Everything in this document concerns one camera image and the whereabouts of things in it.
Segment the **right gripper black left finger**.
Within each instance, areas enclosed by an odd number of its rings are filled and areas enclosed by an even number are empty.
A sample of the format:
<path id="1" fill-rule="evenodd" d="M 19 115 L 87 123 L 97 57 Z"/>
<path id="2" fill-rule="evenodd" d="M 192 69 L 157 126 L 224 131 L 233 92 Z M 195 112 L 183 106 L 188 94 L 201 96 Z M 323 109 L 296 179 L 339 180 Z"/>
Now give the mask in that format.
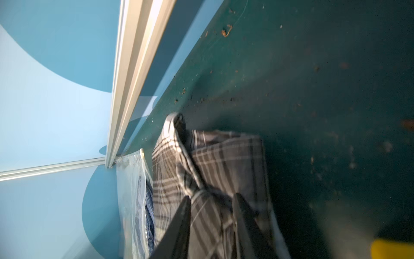
<path id="1" fill-rule="evenodd" d="M 187 259 L 190 220 L 191 199 L 185 196 L 150 259 Z"/>

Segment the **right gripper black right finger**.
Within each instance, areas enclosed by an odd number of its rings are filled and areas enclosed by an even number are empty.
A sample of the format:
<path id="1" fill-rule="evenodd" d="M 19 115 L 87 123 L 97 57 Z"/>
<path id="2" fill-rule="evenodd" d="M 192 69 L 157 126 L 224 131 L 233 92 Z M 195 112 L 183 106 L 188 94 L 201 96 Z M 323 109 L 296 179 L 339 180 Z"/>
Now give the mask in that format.
<path id="1" fill-rule="evenodd" d="M 238 259 L 277 259 L 276 252 L 259 229 L 255 214 L 240 193 L 234 194 L 232 210 L 236 224 Z"/>

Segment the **blue checked shirt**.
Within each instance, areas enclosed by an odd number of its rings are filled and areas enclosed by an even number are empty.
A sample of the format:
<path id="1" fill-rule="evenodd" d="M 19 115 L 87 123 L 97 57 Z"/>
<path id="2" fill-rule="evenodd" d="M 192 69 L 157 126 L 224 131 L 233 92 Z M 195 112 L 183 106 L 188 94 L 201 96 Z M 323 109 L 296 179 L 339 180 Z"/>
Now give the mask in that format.
<path id="1" fill-rule="evenodd" d="M 142 259 L 149 258 L 155 247 L 154 221 L 153 188 L 146 177 L 140 176 L 137 189 L 135 229 L 138 236 L 138 251 Z"/>

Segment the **clear plastic vacuum bag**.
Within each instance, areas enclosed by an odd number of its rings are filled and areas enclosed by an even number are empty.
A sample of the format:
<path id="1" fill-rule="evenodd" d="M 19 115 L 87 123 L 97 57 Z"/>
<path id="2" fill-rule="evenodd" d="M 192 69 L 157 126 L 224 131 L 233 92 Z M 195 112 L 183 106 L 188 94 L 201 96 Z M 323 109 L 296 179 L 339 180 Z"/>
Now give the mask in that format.
<path id="1" fill-rule="evenodd" d="M 118 206 L 121 220 L 121 248 L 125 259 L 150 257 L 146 227 L 147 187 L 152 177 L 140 149 L 116 159 Z"/>

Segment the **dark plaid shirt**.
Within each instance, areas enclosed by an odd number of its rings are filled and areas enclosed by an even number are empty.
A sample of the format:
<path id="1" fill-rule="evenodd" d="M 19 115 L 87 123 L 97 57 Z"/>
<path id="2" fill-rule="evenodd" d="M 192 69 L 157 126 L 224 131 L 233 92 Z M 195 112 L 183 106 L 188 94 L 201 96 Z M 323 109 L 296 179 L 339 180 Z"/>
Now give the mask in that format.
<path id="1" fill-rule="evenodd" d="M 186 196 L 191 199 L 188 257 L 234 259 L 232 198 L 239 193 L 265 240 L 290 258 L 270 196 L 263 140 L 238 132 L 188 130 L 180 113 L 167 116 L 152 153 L 155 244 Z"/>

